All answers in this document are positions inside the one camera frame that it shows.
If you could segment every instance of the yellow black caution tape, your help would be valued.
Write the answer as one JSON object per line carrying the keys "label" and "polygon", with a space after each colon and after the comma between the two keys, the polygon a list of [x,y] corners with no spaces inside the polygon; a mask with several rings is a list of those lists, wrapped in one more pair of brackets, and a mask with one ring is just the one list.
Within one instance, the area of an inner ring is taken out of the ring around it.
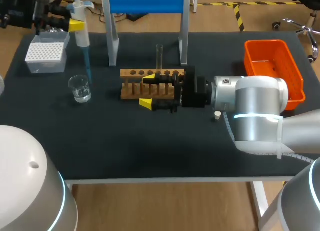
{"label": "yellow black caution tape", "polygon": [[233,5],[301,5],[301,2],[201,2],[198,6],[233,6]]}
{"label": "yellow black caution tape", "polygon": [[240,15],[239,5],[234,4],[233,10],[235,13],[236,21],[238,22],[238,27],[240,29],[240,32],[246,31],[245,26],[244,26],[244,22],[242,21],[242,18]]}

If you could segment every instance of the black mat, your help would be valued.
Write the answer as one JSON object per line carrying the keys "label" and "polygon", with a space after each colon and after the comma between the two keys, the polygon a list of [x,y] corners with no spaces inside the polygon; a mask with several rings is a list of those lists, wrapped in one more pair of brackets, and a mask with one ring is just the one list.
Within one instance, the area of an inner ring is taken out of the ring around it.
{"label": "black mat", "polygon": [[[155,68],[157,44],[163,44],[163,68],[178,68],[179,49],[175,33],[119,36],[118,65],[109,68],[106,35],[90,35],[94,86],[91,101],[83,105],[68,89],[70,77],[85,74],[74,37],[65,73],[47,75],[29,74],[24,59],[33,37],[25,37],[5,79],[0,125],[33,135],[67,180],[295,176],[307,166],[290,157],[238,151],[223,118],[211,122],[209,107],[169,114],[121,101],[120,68]],[[320,84],[295,33],[191,33],[188,63],[208,79],[244,76],[244,43],[260,39],[286,41],[304,78],[306,102],[285,115],[320,109]]]}

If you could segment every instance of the wooden test tube rack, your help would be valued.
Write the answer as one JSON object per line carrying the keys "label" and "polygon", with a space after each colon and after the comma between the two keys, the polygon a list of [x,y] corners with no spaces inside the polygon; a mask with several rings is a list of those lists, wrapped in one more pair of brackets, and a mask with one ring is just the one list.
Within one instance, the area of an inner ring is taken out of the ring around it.
{"label": "wooden test tube rack", "polygon": [[173,100],[175,90],[172,84],[160,83],[146,84],[142,83],[143,77],[153,75],[159,72],[161,75],[178,76],[185,75],[184,69],[163,69],[157,71],[156,69],[121,69],[120,78],[124,80],[121,90],[122,100],[136,100],[136,99],[162,99]]}

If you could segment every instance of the chair wheel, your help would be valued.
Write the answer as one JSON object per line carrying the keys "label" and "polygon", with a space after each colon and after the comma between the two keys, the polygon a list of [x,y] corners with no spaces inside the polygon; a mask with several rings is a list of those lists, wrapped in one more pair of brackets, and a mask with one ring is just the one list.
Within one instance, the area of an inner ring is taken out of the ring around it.
{"label": "chair wheel", "polygon": [[314,58],[312,55],[309,55],[308,60],[309,60],[310,64],[312,64],[316,61],[316,58]]}
{"label": "chair wheel", "polygon": [[279,30],[281,23],[280,22],[273,22],[272,23],[272,29],[273,30]]}

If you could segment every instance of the small white cap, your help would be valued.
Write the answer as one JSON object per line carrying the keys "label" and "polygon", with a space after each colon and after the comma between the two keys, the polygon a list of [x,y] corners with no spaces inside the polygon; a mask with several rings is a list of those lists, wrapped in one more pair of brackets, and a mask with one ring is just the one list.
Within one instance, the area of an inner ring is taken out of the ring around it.
{"label": "small white cap", "polygon": [[215,120],[219,120],[220,117],[221,117],[221,112],[215,111],[215,112],[214,112],[214,119],[215,119]]}

